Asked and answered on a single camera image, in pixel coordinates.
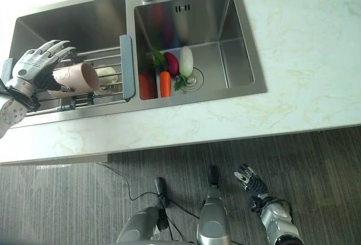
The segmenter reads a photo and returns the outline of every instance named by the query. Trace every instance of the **marble countertop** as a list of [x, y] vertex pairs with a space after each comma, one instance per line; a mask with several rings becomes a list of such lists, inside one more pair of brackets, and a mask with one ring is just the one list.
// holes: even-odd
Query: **marble countertop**
[[[18, 16], [59, 1], [2, 0], [0, 58]], [[244, 2], [267, 93], [10, 129], [0, 163], [361, 124], [361, 0]]]

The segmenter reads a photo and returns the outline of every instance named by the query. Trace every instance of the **sink overflow hole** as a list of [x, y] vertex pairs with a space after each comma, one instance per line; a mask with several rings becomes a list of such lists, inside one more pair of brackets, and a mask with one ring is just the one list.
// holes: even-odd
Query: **sink overflow hole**
[[178, 6], [175, 7], [175, 12], [181, 12], [182, 10], [189, 11], [190, 10], [190, 5], [185, 4], [184, 6], [178, 5]]

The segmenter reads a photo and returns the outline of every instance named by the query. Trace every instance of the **white radish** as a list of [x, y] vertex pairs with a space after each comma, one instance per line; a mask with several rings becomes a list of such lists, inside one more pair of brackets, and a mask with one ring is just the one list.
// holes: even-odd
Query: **white radish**
[[189, 77], [193, 71], [193, 54], [188, 46], [183, 46], [180, 50], [179, 73], [184, 77]]

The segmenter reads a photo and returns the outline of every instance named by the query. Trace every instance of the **pink cup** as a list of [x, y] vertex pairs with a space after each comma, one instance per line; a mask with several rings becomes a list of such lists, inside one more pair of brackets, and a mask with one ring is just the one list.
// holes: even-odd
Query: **pink cup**
[[53, 97], [72, 97], [74, 95], [90, 93], [100, 88], [99, 77], [89, 63], [84, 62], [64, 67], [54, 70], [52, 74], [56, 82], [74, 89], [73, 93], [48, 91]]

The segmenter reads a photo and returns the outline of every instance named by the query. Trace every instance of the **wire rack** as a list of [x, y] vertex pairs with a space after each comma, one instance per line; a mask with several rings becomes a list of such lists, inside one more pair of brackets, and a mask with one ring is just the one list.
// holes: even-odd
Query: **wire rack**
[[123, 99], [120, 47], [109, 47], [78, 53], [74, 58], [62, 60], [55, 70], [80, 62], [88, 62], [96, 71], [100, 68], [112, 67], [114, 72], [99, 76], [100, 82], [102, 78], [112, 76], [116, 76], [117, 81], [100, 84], [100, 89], [94, 93], [80, 94], [70, 98], [59, 99], [52, 97], [46, 91], [39, 92], [37, 93], [37, 97], [41, 107], [37, 112], [28, 112], [27, 116], [126, 102], [126, 100]]

